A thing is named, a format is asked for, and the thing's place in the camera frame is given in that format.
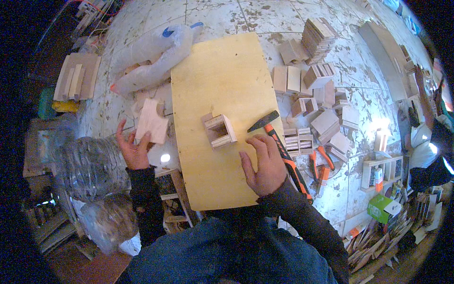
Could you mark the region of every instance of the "dirty tiled floor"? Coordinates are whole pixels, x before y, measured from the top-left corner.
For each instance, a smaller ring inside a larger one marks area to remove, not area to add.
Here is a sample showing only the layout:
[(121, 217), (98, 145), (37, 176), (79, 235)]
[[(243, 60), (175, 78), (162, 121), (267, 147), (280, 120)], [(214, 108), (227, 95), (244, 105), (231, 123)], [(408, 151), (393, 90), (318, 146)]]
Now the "dirty tiled floor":
[[(140, 36), (169, 25), (203, 22), (204, 29), (198, 41), (211, 40), (226, 35), (255, 31), (259, 35), (268, 68), (283, 65), (277, 45), (287, 39), (301, 38), (308, 17), (325, 17), (340, 34), (326, 62), (333, 62), (337, 69), (335, 86), (345, 87), (350, 102), (360, 110), (360, 130), (344, 134), (355, 142), (355, 149), (348, 164), (331, 173), (325, 194), (315, 200), (314, 206), (330, 220), (339, 234), (345, 235), (351, 228), (369, 218), (365, 212), (367, 202), (374, 193), (360, 191), (362, 161), (371, 158), (377, 122), (388, 118), (389, 129), (395, 142), (388, 151), (400, 152), (400, 133), (397, 126), (397, 106), (392, 103), (388, 86), (378, 63), (366, 43), (358, 34), (358, 26), (373, 19), (387, 27), (398, 44), (405, 44), (411, 58), (431, 70), (430, 60), (420, 40), (412, 35), (404, 23), (377, 0), (370, 0), (371, 11), (357, 6), (353, 0), (305, 0), (305, 1), (233, 1), (233, 0), (130, 0), (116, 16), (107, 33), (107, 42), (94, 91), (94, 99), (88, 101), (79, 113), (79, 136), (107, 137), (114, 133), (118, 122), (127, 118), (126, 127), (133, 129), (137, 119), (131, 111), (133, 96), (122, 97), (110, 91), (113, 78), (110, 74), (112, 58)], [(165, 114), (170, 119), (169, 139), (149, 154), (150, 163), (162, 167), (178, 168), (178, 150), (172, 117), (170, 85), (163, 84), (151, 90), (156, 97), (165, 100)], [(285, 128), (303, 127), (311, 118), (293, 119), (289, 114), (292, 98), (277, 97)], [(160, 156), (171, 155), (171, 160), (161, 164)], [(308, 158), (300, 156), (296, 163), (307, 184), (310, 177)]]

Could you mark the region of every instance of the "cardboard box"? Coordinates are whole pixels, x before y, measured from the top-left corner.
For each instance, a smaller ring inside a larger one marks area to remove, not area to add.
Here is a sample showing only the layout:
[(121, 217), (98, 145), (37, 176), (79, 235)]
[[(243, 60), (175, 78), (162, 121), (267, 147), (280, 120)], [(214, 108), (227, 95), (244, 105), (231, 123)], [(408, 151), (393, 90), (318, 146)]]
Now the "cardboard box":
[(397, 201), (379, 194), (369, 201), (367, 214), (380, 223), (387, 224), (390, 215), (391, 217), (396, 216), (401, 209), (402, 205), (400, 205)]

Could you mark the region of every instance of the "yellow object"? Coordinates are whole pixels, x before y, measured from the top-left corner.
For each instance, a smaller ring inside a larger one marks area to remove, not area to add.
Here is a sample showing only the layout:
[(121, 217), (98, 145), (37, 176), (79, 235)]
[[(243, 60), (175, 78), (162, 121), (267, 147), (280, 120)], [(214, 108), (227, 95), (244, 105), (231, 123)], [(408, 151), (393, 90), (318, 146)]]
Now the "yellow object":
[(79, 109), (79, 102), (73, 100), (67, 102), (53, 101), (52, 108), (58, 112), (77, 112)]
[[(278, 110), (276, 94), (256, 33), (232, 35), (192, 46), (191, 54), (172, 69), (172, 100), (181, 169), (192, 210), (255, 205), (258, 196), (246, 184), (239, 151), (257, 169), (246, 137), (261, 117)], [(201, 117), (225, 115), (238, 139), (213, 150)], [(284, 140), (280, 118), (272, 126)]]

